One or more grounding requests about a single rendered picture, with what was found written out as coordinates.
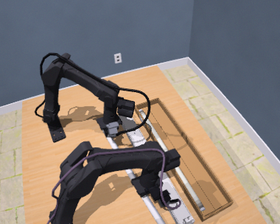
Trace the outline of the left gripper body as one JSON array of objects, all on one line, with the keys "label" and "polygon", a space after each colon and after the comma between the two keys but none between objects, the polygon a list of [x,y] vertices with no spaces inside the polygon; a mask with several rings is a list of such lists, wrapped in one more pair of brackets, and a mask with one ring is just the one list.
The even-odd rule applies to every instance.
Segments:
[{"label": "left gripper body", "polygon": [[103,117],[97,119],[97,124],[99,124],[101,130],[103,129],[105,132],[109,130],[111,135],[118,133],[117,129],[119,125],[122,125],[122,120],[119,118],[118,114],[108,116],[103,111]]}]

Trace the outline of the long brown cardboard carton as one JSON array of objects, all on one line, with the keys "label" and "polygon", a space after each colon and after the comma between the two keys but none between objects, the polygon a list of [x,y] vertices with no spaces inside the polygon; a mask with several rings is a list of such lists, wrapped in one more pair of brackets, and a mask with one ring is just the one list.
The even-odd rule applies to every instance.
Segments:
[{"label": "long brown cardboard carton", "polygon": [[168,150],[175,148],[181,156],[179,167],[206,208],[201,212],[176,170],[171,169],[200,220],[203,222],[231,206],[234,202],[230,195],[162,101],[159,98],[152,99],[150,107],[148,119]]}]

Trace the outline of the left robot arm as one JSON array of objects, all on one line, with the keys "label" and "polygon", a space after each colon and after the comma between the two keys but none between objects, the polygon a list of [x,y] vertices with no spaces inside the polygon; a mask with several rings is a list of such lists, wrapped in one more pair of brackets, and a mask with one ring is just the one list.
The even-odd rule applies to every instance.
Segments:
[{"label": "left robot arm", "polygon": [[[70,60],[71,55],[64,53],[61,55],[64,59],[76,66],[72,60]],[[66,59],[66,60],[67,60]],[[98,97],[99,100],[104,102],[104,113],[108,116],[113,116],[118,113],[120,116],[125,116],[132,118],[135,108],[135,102],[124,99],[124,97],[118,97],[120,90],[106,86],[104,83],[101,83],[99,80],[95,79],[89,74],[86,74],[85,69],[78,69],[72,64],[61,59],[55,59],[51,62],[46,71],[41,75],[41,79],[45,85],[45,105],[43,109],[44,123],[47,123],[49,132],[52,137],[52,141],[55,143],[62,139],[66,138],[66,135],[63,131],[62,125],[60,123],[59,117],[57,114],[60,111],[60,105],[58,101],[58,91],[60,85],[60,79],[66,78],[78,85],[81,85],[83,88],[89,90],[94,96]],[[65,65],[63,65],[65,64]],[[95,76],[95,75],[93,75]],[[110,80],[104,80],[95,76],[103,82],[119,87],[117,84],[111,82]],[[133,107],[134,106],[134,107]],[[118,111],[117,111],[118,108]],[[58,119],[57,119],[57,117]]]}]

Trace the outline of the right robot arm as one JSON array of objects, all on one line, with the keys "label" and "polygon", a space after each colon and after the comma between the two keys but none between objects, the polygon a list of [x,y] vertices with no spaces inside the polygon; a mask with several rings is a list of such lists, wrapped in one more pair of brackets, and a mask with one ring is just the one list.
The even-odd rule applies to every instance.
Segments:
[{"label": "right robot arm", "polygon": [[[91,193],[98,177],[101,175],[126,169],[142,169],[141,173],[144,178],[154,180],[161,171],[164,157],[164,172],[180,166],[181,156],[175,148],[164,152],[165,155],[157,150],[143,149],[160,149],[164,152],[157,141],[146,141],[136,147],[118,149],[102,149],[92,147],[90,141],[81,142],[61,163],[60,179],[87,154],[93,155],[96,153],[96,156],[87,159],[85,166],[83,166],[84,162],[81,163],[67,175],[65,181],[63,179],[60,183],[59,204],[56,215],[50,221],[51,224],[73,224],[74,212],[80,199]],[[104,153],[120,150],[129,151]]]}]

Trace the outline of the grey tube with white end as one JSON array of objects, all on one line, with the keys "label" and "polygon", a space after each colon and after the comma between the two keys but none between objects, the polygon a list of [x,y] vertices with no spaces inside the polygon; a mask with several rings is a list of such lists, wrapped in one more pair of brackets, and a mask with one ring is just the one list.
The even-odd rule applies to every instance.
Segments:
[{"label": "grey tube with white end", "polygon": [[[107,137],[108,142],[110,143],[112,148],[118,148],[116,142],[113,140],[113,138]],[[125,172],[129,176],[130,179],[136,178],[134,172],[131,169],[126,169]],[[164,220],[162,219],[161,215],[158,213],[156,207],[153,205],[151,199],[148,197],[148,195],[145,195],[142,197],[142,200],[144,201],[145,205],[149,209],[151,215],[157,222],[157,224],[166,224]]]}]

